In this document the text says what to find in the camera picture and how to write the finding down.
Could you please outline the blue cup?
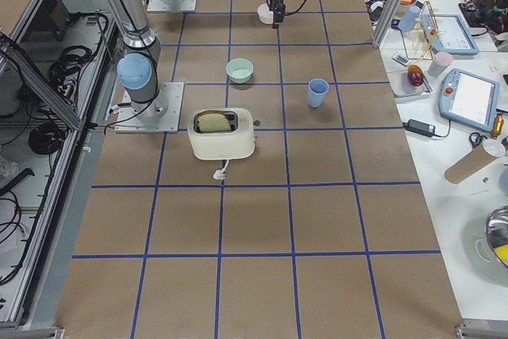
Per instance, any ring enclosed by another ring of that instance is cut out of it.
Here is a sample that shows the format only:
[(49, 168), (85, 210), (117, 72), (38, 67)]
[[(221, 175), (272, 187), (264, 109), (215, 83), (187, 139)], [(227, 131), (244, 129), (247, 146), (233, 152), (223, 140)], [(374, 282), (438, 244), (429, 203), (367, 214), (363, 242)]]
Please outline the blue cup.
[(398, 23), (398, 29), (403, 33), (412, 31), (416, 24), (420, 14), (420, 8), (418, 6), (410, 6), (406, 12), (402, 15)]
[(308, 83), (308, 106), (318, 108), (325, 101), (329, 91), (329, 83), (324, 79), (311, 79)]

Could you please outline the pink bowl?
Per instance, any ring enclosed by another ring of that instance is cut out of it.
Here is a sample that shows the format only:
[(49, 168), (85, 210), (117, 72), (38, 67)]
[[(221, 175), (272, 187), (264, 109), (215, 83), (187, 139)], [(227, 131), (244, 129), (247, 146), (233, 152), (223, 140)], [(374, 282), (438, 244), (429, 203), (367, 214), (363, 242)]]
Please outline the pink bowl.
[(269, 6), (266, 3), (260, 4), (257, 7), (256, 12), (261, 23), (265, 25), (271, 25), (273, 23), (273, 12), (270, 11)]

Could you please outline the green bowl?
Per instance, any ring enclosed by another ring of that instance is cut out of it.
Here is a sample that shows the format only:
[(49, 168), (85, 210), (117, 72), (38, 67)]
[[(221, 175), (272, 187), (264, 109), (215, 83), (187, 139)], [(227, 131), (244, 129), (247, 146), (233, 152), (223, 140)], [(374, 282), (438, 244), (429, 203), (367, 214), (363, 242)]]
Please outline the green bowl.
[(235, 58), (226, 64), (225, 71), (231, 82), (242, 84), (251, 79), (254, 65), (248, 59)]

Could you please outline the blue cup on rack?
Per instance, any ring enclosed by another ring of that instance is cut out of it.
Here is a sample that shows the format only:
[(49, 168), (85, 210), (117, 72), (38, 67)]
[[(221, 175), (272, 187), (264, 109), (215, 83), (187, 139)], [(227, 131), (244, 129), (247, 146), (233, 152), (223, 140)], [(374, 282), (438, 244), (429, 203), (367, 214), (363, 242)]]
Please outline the blue cup on rack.
[(398, 23), (398, 29), (403, 33), (412, 31), (416, 24), (420, 14), (420, 8), (418, 6), (410, 6), (406, 12), (402, 15)]

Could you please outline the bread slice in toaster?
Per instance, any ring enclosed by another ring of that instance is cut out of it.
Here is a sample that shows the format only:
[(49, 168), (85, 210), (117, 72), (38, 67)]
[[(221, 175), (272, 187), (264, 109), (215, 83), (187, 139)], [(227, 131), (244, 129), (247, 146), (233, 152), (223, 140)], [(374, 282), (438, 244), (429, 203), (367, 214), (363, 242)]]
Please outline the bread slice in toaster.
[(230, 131), (231, 125), (225, 114), (212, 112), (198, 116), (198, 128), (201, 133), (218, 133)]

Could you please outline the cream toaster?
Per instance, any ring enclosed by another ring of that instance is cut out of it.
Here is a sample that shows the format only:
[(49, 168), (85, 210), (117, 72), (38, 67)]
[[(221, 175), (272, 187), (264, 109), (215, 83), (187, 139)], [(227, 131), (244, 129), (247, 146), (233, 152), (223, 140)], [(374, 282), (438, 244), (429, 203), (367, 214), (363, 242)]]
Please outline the cream toaster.
[[(223, 113), (231, 130), (201, 133), (198, 116), (212, 112)], [(217, 108), (193, 112), (187, 123), (187, 134), (194, 155), (200, 160), (237, 160), (251, 156), (255, 151), (255, 134), (251, 113), (244, 108)]]

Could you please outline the metal tray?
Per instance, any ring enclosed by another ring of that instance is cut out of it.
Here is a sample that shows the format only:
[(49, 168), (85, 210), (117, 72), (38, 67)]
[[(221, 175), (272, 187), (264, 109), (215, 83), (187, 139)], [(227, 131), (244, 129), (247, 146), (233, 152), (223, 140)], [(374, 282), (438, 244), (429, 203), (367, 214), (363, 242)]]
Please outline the metal tray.
[(411, 85), (405, 71), (391, 72), (388, 74), (391, 89), (397, 102), (409, 102), (428, 98), (433, 94), (433, 88), (425, 80), (420, 86)]

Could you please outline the mango fruit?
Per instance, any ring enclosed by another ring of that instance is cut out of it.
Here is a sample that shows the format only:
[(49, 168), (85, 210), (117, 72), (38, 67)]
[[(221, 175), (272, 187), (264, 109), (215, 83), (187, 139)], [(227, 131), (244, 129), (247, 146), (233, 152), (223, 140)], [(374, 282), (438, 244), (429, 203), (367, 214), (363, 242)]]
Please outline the mango fruit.
[(407, 80), (410, 85), (419, 87), (424, 83), (425, 76), (418, 65), (411, 64), (407, 69)]

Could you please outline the teach pendant far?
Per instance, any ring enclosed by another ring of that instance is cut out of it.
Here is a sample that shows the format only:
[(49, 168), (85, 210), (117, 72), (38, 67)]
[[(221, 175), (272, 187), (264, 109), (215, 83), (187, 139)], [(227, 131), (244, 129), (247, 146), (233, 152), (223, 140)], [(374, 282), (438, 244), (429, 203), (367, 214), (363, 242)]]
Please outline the teach pendant far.
[(479, 48), (468, 27), (459, 15), (437, 14), (439, 37), (434, 52), (448, 52), (455, 56), (475, 56)]

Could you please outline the teach pendant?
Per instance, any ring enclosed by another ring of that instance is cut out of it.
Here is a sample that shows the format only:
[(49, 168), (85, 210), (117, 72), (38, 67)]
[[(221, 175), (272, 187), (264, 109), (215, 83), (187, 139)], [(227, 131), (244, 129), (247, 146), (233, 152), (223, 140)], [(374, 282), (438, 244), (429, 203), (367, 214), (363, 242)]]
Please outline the teach pendant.
[(439, 37), (434, 52), (448, 52), (455, 56), (475, 56), (479, 48), (468, 27), (459, 15), (437, 14)]
[(482, 131), (491, 131), (496, 118), (499, 84), (461, 69), (443, 79), (438, 97), (442, 117)]

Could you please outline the grey cup on desk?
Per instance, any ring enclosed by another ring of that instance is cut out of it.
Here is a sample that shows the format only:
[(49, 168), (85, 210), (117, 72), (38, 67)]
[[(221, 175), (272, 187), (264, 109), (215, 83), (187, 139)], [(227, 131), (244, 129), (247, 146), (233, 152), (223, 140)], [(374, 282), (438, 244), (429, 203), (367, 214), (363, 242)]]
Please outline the grey cup on desk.
[(453, 62), (453, 56), (448, 52), (437, 52), (427, 70), (427, 75), (430, 77), (438, 77), (445, 69), (447, 69)]

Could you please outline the black power adapter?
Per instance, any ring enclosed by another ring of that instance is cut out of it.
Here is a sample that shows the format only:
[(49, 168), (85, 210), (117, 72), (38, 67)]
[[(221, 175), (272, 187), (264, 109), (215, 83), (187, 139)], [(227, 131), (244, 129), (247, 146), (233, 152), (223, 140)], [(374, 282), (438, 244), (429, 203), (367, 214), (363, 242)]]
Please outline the black power adapter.
[(406, 131), (416, 133), (423, 137), (434, 137), (435, 136), (435, 126), (430, 125), (428, 123), (424, 123), (422, 121), (417, 121), (414, 119), (409, 119), (406, 122), (402, 123), (403, 128)]

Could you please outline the teach pendant near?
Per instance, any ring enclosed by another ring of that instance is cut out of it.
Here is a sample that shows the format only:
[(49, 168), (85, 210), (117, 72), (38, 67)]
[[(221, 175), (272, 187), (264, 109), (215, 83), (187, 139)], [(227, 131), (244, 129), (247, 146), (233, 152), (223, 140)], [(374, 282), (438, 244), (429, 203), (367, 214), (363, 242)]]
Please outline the teach pendant near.
[(496, 118), (499, 84), (461, 69), (443, 79), (438, 97), (442, 117), (482, 131), (491, 131)]

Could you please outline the cardboard tube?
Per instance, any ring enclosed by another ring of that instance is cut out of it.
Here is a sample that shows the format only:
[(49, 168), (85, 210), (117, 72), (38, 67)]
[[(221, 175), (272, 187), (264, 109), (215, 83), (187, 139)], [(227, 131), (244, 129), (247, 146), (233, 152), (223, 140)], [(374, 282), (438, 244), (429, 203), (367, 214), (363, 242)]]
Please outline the cardboard tube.
[(481, 145), (472, 149), (444, 172), (444, 177), (453, 184), (458, 184), (485, 168), (498, 158), (504, 156), (506, 149), (502, 143), (486, 139)]

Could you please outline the metal bowl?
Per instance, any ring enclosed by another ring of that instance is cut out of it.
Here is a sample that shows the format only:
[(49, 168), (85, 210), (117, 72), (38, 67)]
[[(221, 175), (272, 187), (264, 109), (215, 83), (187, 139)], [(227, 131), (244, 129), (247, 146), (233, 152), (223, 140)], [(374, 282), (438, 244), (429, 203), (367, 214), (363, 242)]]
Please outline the metal bowl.
[(507, 268), (507, 206), (487, 216), (483, 235), (475, 241), (475, 250), (482, 260)]

